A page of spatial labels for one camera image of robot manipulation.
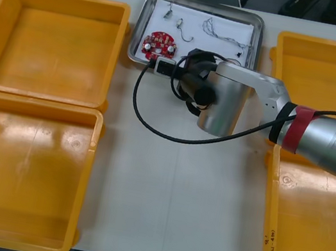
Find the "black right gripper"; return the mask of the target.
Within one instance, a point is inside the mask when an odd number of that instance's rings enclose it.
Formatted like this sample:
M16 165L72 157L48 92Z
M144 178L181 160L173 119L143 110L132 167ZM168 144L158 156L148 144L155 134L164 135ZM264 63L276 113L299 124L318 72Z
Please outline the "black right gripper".
M189 52L187 59L186 72L206 79L209 72L217 69L216 58L213 54L200 49L193 49Z

